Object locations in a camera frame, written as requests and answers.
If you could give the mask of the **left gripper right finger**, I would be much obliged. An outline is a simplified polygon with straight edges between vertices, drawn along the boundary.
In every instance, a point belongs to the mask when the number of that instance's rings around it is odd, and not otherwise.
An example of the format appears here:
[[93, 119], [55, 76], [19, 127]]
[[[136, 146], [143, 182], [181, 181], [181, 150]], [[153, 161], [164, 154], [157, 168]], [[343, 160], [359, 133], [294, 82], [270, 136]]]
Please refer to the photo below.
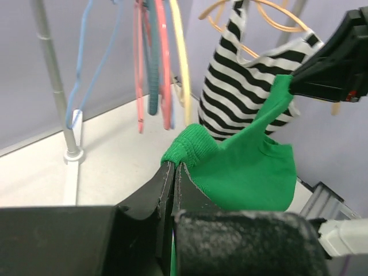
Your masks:
[[222, 211], [222, 209], [212, 202], [193, 182], [185, 163], [181, 163], [176, 169], [174, 186], [173, 216], [181, 210], [190, 212]]

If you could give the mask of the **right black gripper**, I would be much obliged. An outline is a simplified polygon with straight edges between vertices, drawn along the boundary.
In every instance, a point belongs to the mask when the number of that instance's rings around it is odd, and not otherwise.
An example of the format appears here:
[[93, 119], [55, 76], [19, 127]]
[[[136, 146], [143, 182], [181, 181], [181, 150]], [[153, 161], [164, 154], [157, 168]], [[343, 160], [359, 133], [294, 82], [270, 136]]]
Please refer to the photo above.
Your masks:
[[[348, 80], [343, 75], [350, 69]], [[367, 96], [367, 7], [347, 11], [322, 49], [293, 76], [293, 95], [328, 102], [358, 102]]]

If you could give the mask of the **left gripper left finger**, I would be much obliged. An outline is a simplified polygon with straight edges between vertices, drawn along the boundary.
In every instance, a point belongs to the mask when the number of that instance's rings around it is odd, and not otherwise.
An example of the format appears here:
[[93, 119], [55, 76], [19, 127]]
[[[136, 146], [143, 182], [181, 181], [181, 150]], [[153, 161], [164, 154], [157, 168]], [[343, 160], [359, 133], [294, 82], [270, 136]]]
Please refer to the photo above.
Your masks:
[[175, 164], [164, 162], [148, 182], [116, 205], [117, 210], [134, 220], [145, 220], [156, 211], [161, 218], [172, 197], [174, 177]]

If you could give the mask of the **green tank top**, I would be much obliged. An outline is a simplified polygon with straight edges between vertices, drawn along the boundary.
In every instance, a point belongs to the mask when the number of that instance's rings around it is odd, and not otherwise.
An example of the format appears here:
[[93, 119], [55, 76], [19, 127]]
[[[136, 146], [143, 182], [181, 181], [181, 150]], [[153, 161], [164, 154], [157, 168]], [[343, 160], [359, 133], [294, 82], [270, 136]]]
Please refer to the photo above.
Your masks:
[[296, 186], [290, 144], [268, 137], [266, 128], [293, 100], [291, 75], [277, 75], [255, 119], [218, 143], [204, 126], [191, 124], [174, 139], [161, 162], [186, 164], [190, 179], [225, 210], [286, 211]]

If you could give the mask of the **cream yellow hanger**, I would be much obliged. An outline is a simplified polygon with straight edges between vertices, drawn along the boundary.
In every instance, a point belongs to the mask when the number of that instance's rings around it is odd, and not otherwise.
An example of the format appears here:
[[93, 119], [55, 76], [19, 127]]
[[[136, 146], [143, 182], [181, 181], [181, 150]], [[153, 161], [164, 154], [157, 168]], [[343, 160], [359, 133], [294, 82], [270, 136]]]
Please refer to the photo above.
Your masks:
[[177, 51], [179, 58], [179, 67], [181, 71], [181, 90], [177, 93], [179, 101], [184, 108], [184, 119], [185, 124], [190, 125], [192, 122], [191, 117], [191, 85], [190, 85], [190, 74], [189, 65], [187, 60], [187, 52], [185, 39], [183, 35], [182, 19], [179, 10], [179, 5], [176, 0], [169, 0], [172, 23], [175, 32], [175, 39], [177, 43]]

